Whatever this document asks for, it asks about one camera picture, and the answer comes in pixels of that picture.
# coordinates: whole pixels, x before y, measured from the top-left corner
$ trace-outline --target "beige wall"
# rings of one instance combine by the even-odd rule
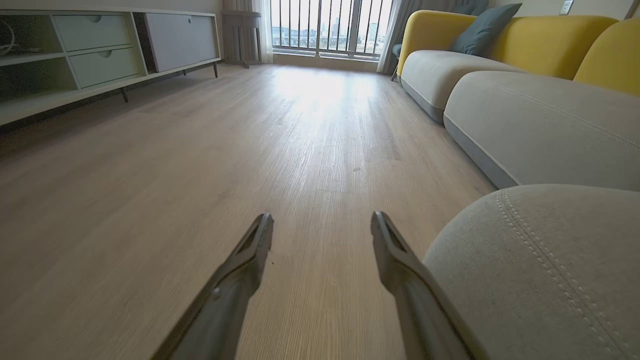
[[[495,0],[496,6],[522,3],[516,16],[558,15],[564,0]],[[601,15],[622,20],[633,0],[574,0],[569,15]]]
[[[2,9],[74,10],[91,6],[177,10],[212,13],[222,9],[221,0],[2,0]]]

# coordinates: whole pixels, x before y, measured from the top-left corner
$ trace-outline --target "sofa base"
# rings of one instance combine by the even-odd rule
[[[451,119],[444,116],[444,127],[453,140],[469,155],[471,160],[484,172],[498,189],[510,188],[519,185],[508,172],[489,156],[484,149],[471,140]]]
[[[404,90],[407,93],[409,93],[409,95],[413,98],[413,100],[415,102],[417,102],[418,105],[420,105],[420,107],[424,111],[426,111],[426,113],[427,113],[427,115],[429,115],[429,117],[431,117],[433,120],[443,124],[443,121],[444,121],[444,119],[443,119],[443,117],[444,117],[444,109],[436,108],[435,106],[431,105],[420,94],[418,94],[418,92],[415,91],[415,89],[409,83],[407,83],[405,80],[402,80],[402,78],[399,77],[399,76],[398,76],[398,81],[402,85],[402,88],[404,88]]]

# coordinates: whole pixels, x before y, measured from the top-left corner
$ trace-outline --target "blue chair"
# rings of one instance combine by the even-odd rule
[[[489,0],[456,0],[456,6],[451,10],[452,13],[464,13],[467,15],[478,16],[482,14],[489,6]],[[402,49],[402,43],[393,45],[391,47],[391,53],[400,59],[400,50]],[[396,78],[396,70],[391,75],[391,81]]]

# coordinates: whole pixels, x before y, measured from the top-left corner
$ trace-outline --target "electrical outlet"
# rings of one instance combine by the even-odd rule
[[[560,9],[560,15],[569,15],[569,10],[571,10],[571,5],[573,5],[573,0],[567,0],[562,5]]]

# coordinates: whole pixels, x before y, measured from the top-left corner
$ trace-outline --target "curtain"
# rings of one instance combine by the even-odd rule
[[[455,2],[456,0],[393,0],[385,45],[378,62],[378,72],[391,75],[395,70],[397,58],[391,53],[391,47],[402,42],[409,15],[418,10],[449,11]]]
[[[260,56],[263,63],[273,63],[273,41],[271,40],[271,1],[253,0],[253,11],[260,17]]]

